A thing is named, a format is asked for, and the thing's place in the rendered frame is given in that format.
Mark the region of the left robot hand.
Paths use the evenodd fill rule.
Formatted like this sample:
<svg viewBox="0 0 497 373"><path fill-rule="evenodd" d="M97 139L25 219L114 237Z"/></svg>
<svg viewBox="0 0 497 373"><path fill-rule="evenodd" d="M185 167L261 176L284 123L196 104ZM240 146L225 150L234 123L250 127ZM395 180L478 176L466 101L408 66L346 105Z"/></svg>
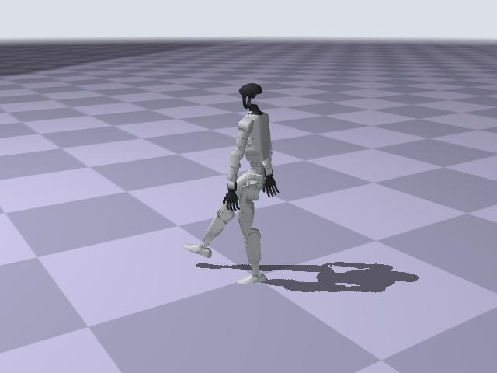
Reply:
<svg viewBox="0 0 497 373"><path fill-rule="evenodd" d="M233 209L236 211L237 209L239 210L240 208L238 207L238 197L237 197L237 194L235 193L235 191L237 190L237 183L235 182L235 189L228 189L228 185L227 185L227 193L226 193L226 196L223 200L223 204L225 204L225 201L227 201L227 209L231 209L231 211L233 211ZM232 204L233 204L233 209L232 209ZM236 204L236 208L235 208L235 204ZM229 208L229 205L230 205L230 208Z"/></svg>

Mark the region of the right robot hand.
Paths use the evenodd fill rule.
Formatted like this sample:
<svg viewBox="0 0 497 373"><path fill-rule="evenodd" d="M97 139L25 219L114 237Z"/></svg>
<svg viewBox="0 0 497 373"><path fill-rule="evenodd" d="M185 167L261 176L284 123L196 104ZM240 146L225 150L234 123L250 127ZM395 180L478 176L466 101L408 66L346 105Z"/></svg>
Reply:
<svg viewBox="0 0 497 373"><path fill-rule="evenodd" d="M265 170L264 170L264 171L265 171ZM272 171L273 171L273 170L272 170ZM272 176L273 176L273 173L272 173L271 175L268 175L268 176L267 176L267 175L266 175L266 171L265 171L265 178L266 178L266 179L264 180L264 181L265 181L265 183L263 184L263 188L262 188L262 190L263 190L263 193L264 193L264 192L265 192L265 187L266 187L266 192L267 192L267 194L268 194L268 196L269 196L269 197L270 197L269 192L271 193L271 195L272 195L272 197L273 197L273 193L272 193L271 187L272 187L273 192L274 192L274 194L275 194L275 195L276 195L276 192L277 192L277 193L279 193L279 191L278 191L278 189L277 189L277 187L276 187L276 182L275 182L275 179L274 179L274 178L272 178ZM276 192L275 192L275 190L274 190L274 187L273 187L273 186L275 186Z"/></svg>

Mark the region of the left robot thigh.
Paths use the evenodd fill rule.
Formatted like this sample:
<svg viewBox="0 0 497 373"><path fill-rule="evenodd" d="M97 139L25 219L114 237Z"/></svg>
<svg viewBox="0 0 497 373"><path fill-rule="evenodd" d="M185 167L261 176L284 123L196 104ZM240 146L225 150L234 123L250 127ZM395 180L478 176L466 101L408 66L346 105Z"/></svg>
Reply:
<svg viewBox="0 0 497 373"><path fill-rule="evenodd" d="M239 197L238 207L238 221L242 234L248 241L249 234L251 232L261 234L257 228L251 228L254 218L254 203L252 201L259 199L260 187L257 181L250 181L249 185L245 185L242 188L241 195Z"/></svg>

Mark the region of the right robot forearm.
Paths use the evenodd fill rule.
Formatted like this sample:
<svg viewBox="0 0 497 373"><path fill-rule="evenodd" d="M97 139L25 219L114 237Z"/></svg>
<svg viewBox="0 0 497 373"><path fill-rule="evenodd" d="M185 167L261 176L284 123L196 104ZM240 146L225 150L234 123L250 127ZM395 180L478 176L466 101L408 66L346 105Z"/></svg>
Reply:
<svg viewBox="0 0 497 373"><path fill-rule="evenodd" d="M269 149L269 158L267 158L266 160L263 161L263 165L264 165L264 170L266 171L266 175L271 175L273 173L272 171L272 159L271 159L271 156L272 156L272 153L273 153L273 150L272 150L272 146L271 148Z"/></svg>

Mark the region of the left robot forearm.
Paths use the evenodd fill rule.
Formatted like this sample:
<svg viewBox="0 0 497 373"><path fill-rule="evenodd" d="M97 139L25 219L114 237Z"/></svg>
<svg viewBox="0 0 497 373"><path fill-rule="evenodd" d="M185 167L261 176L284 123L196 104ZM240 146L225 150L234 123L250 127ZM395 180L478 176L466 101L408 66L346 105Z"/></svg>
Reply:
<svg viewBox="0 0 497 373"><path fill-rule="evenodd" d="M241 168L241 164L239 162L239 153L237 151L232 151L230 153L230 168L228 170L229 174L227 175L228 179L228 189L235 189L235 182L237 182L237 174L239 168Z"/></svg>

